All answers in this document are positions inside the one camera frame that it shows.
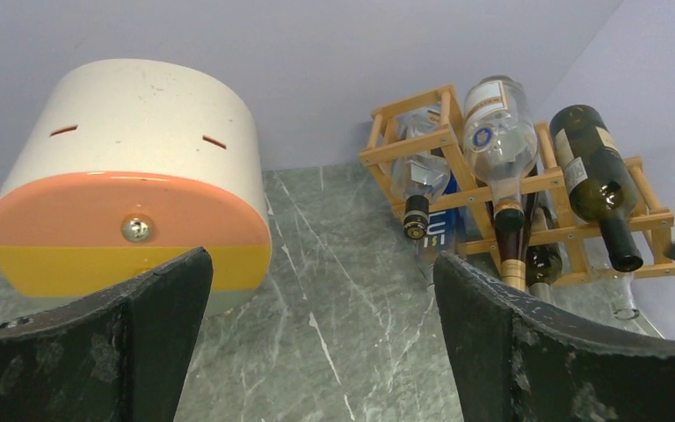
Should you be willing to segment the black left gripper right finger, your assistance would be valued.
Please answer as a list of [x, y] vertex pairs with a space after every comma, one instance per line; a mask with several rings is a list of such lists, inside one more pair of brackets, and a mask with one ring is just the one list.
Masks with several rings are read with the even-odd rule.
[[675, 421], [675, 341], [598, 324], [444, 252], [433, 281], [467, 421]]

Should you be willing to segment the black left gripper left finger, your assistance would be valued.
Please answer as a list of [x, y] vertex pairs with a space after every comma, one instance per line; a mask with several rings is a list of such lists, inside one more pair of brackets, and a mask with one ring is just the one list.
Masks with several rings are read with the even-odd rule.
[[203, 248], [0, 324], [0, 421], [171, 421], [207, 306]]

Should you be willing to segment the dark green wine bottle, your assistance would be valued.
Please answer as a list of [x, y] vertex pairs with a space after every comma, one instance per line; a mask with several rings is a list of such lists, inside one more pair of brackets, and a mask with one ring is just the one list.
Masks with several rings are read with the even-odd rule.
[[599, 112], [569, 105], [552, 118], [549, 133], [573, 212], [599, 226], [614, 270], [631, 273], [642, 267], [628, 226], [638, 190]]

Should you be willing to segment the large clear glass bottle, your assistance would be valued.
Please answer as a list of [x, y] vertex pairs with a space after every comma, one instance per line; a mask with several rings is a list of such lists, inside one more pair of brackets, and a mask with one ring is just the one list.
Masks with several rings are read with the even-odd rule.
[[462, 154], [491, 190], [495, 228], [518, 231], [526, 222], [521, 181], [539, 148], [523, 85], [505, 75], [487, 76], [468, 91], [462, 111]]

